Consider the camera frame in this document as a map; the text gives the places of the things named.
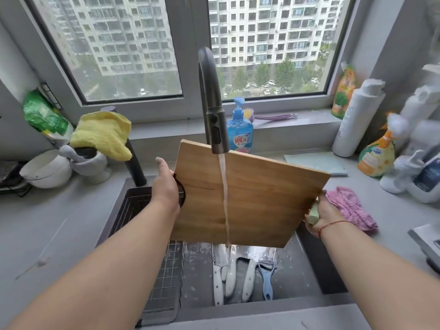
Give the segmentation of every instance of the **orange detergent pouch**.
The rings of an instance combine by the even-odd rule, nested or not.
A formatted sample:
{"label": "orange detergent pouch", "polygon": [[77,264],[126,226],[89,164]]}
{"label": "orange detergent pouch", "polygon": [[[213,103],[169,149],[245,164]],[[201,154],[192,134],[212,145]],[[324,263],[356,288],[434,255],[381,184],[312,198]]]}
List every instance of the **orange detergent pouch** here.
{"label": "orange detergent pouch", "polygon": [[356,76],[353,66],[343,63],[342,68],[345,68],[344,73],[339,82],[338,90],[334,96],[333,108],[331,109],[332,115],[339,119],[344,119],[353,92],[356,89]]}

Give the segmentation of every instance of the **wood grain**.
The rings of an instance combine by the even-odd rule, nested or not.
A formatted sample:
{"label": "wood grain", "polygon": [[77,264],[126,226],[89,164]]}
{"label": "wood grain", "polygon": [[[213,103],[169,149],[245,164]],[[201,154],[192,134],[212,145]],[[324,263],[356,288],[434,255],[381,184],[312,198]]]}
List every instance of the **wood grain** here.
{"label": "wood grain", "polygon": [[[230,238],[237,245],[283,248],[330,178],[236,151],[225,160]],[[171,239],[227,243],[218,155],[209,145],[182,140],[175,173],[186,198]]]}

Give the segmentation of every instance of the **pink towel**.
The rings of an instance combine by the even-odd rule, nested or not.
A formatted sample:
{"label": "pink towel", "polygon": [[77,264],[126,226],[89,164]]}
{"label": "pink towel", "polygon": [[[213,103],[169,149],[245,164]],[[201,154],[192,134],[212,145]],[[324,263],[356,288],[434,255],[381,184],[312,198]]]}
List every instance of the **pink towel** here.
{"label": "pink towel", "polygon": [[362,231],[377,230],[376,221],[360,205],[359,198],[348,187],[337,187],[327,191],[327,199],[335,205],[347,221],[354,223]]}

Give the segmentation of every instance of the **red string bracelet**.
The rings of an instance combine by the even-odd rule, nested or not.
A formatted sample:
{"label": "red string bracelet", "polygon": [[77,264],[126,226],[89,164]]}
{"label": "red string bracelet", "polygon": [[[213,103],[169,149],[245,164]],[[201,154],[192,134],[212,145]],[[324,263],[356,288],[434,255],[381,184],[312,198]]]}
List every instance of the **red string bracelet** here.
{"label": "red string bracelet", "polygon": [[324,228],[326,228],[326,227],[328,227],[328,226],[331,226],[332,224],[335,224],[335,223],[338,223],[338,222],[349,222],[349,223],[353,223],[353,222],[350,222],[350,221],[347,221],[347,220],[339,220],[339,221],[335,221],[335,222],[332,222],[332,223],[329,223],[329,224],[327,224],[327,225],[325,225],[324,227],[321,227],[320,229],[319,229],[319,231],[318,231],[318,238],[321,238],[321,232],[322,232],[322,230],[324,229]]}

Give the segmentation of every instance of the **forearm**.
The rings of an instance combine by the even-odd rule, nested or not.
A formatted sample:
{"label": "forearm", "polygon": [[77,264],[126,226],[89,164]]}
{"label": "forearm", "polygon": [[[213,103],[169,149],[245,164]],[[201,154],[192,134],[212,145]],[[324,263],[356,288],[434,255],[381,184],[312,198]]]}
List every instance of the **forearm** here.
{"label": "forearm", "polygon": [[156,280],[176,216],[151,202],[44,291],[9,329],[133,329]]}
{"label": "forearm", "polygon": [[378,245],[350,223],[328,226],[321,237],[372,329],[438,328],[438,280]]}

